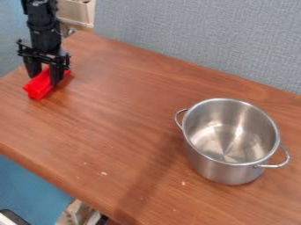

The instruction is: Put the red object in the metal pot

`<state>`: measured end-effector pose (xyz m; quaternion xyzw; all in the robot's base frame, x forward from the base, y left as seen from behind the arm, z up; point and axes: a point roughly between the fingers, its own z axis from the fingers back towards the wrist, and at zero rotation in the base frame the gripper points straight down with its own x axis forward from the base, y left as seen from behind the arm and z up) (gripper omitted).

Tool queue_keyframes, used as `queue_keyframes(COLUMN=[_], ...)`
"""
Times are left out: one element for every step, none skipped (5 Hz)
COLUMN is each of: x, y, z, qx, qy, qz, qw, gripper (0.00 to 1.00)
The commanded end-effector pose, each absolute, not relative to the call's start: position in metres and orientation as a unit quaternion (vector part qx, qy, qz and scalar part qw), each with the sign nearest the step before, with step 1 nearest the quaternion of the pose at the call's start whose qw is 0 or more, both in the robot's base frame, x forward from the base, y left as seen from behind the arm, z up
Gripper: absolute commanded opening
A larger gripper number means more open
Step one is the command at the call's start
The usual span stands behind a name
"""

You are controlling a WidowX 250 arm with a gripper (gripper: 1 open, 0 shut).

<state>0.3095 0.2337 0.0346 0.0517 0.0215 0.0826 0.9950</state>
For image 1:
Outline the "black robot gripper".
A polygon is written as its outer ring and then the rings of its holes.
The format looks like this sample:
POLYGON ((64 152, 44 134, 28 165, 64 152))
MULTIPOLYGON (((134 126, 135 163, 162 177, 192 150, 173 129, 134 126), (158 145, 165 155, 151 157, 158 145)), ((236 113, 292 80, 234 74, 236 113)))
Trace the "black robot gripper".
POLYGON ((63 80, 64 70, 70 68, 70 54, 62 49, 60 20, 56 17, 58 0, 20 0, 31 41, 19 40, 18 54, 24 59, 28 76, 34 78, 50 65, 51 85, 63 80))

